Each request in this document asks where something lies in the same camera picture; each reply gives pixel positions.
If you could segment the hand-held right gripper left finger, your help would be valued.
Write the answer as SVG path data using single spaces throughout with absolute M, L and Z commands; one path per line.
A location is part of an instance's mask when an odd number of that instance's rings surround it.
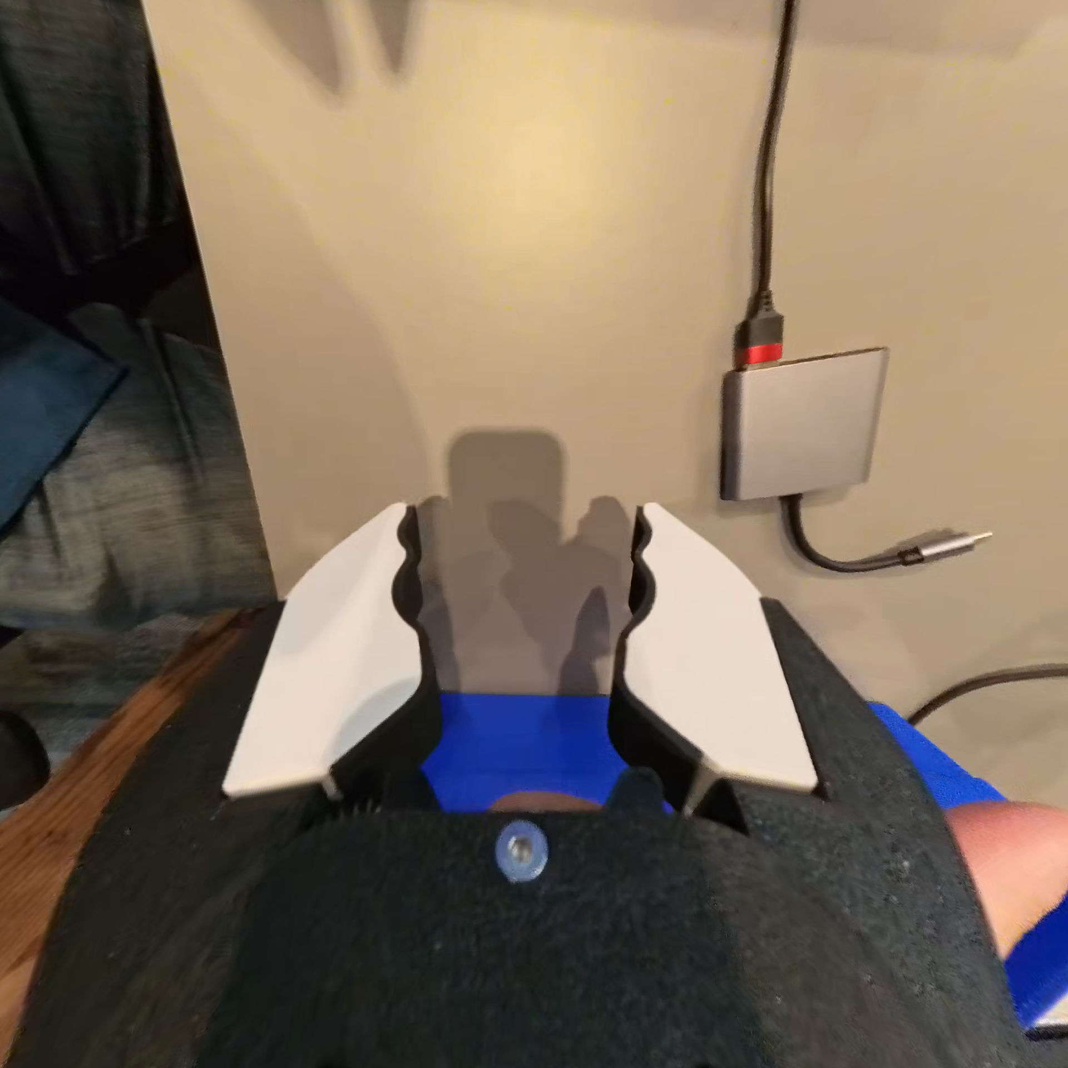
M 290 590 L 222 780 L 231 800 L 318 787 L 365 800 L 441 741 L 441 690 L 421 622 L 414 506 L 388 506 Z

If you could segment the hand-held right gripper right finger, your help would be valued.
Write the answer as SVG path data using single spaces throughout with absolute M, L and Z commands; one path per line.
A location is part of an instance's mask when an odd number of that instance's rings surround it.
M 637 509 L 631 564 L 607 713 L 621 759 L 659 780 L 672 812 L 697 812 L 721 784 L 814 797 L 816 764 L 754 583 L 656 503 Z

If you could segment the blue plastic bin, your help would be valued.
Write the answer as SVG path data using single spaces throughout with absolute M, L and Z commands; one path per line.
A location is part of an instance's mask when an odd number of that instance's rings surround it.
M 940 808 L 1008 808 L 995 787 L 879 703 L 888 728 Z M 607 732 L 604 696 L 447 693 L 443 735 L 423 770 L 442 808 L 478 812 L 508 794 L 570 794 L 602 803 L 624 771 Z M 1005 962 L 1020 1023 L 1034 1035 L 1066 1031 L 1067 905 L 1041 918 Z

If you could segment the grey usb hub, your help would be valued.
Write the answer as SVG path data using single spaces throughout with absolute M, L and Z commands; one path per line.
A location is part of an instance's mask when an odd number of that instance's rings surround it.
M 866 575 L 933 564 L 992 536 L 949 532 L 851 560 L 831 557 L 808 540 L 804 500 L 871 475 L 890 357 L 888 347 L 874 347 L 754 363 L 724 376 L 720 499 L 778 501 L 794 551 L 824 571 Z

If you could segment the person's grey trousers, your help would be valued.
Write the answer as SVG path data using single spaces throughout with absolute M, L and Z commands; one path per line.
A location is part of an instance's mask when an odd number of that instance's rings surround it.
M 2 300 L 126 371 L 2 527 L 2 629 L 274 599 L 142 2 L 2 2 Z

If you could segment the person's teal shirt hem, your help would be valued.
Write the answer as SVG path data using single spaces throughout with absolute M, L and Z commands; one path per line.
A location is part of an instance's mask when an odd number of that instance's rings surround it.
M 1 301 L 1 527 L 23 509 L 125 374 Z

